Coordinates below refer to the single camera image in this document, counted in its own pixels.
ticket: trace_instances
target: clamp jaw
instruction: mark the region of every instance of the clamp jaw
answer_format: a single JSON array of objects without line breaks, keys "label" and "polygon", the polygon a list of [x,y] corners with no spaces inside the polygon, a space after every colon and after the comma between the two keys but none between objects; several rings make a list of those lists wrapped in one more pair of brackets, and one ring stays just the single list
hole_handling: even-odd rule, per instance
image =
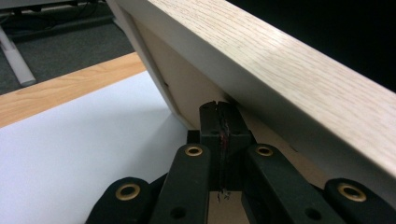
[{"label": "clamp jaw", "polygon": [[256,143],[235,106],[204,104],[200,119],[201,130],[189,131],[167,175],[151,184],[116,181],[86,223],[204,224],[209,191],[219,201],[242,191],[250,223],[396,222],[395,210],[356,181],[310,185],[276,147]]}]

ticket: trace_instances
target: wooden desk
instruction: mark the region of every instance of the wooden desk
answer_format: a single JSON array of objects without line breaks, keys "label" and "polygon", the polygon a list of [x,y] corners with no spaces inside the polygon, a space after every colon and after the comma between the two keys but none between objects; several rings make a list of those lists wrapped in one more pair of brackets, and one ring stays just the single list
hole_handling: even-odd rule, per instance
[{"label": "wooden desk", "polygon": [[145,71],[136,53],[0,96],[0,128]]}]

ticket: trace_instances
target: white paper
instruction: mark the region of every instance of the white paper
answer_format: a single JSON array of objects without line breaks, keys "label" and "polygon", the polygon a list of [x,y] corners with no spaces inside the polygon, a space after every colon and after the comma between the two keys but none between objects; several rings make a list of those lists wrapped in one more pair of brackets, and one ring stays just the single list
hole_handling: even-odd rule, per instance
[{"label": "white paper", "polygon": [[146,72],[0,129],[0,223],[84,223],[114,181],[167,173],[186,128]]}]

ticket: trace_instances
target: brass grommet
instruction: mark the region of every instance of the brass grommet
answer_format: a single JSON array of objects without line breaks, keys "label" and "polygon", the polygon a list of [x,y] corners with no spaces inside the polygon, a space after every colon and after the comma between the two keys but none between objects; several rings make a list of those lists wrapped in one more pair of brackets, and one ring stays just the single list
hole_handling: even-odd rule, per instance
[{"label": "brass grommet", "polygon": [[256,147],[256,152],[262,156],[272,156],[274,151],[269,147]]},{"label": "brass grommet", "polygon": [[184,151],[188,156],[199,156],[204,152],[200,147],[188,147]]},{"label": "brass grommet", "polygon": [[[133,191],[130,193],[123,193],[122,191],[125,189],[131,188]],[[120,201],[129,201],[134,199],[140,193],[140,187],[136,184],[129,183],[121,185],[116,191],[116,197]]]},{"label": "brass grommet", "polygon": [[338,185],[338,192],[351,201],[362,203],[367,200],[366,194],[355,186],[349,184]]}]

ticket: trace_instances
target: wooden board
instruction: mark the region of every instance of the wooden board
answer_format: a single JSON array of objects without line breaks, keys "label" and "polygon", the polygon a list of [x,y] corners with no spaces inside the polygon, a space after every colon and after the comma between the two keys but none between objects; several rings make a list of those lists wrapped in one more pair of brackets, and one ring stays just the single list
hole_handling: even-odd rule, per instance
[{"label": "wooden board", "polygon": [[0,96],[0,128],[145,71],[136,53]]},{"label": "wooden board", "polygon": [[191,127],[197,105],[232,101],[327,177],[358,180],[396,206],[393,92],[225,1],[116,2],[157,86]]}]

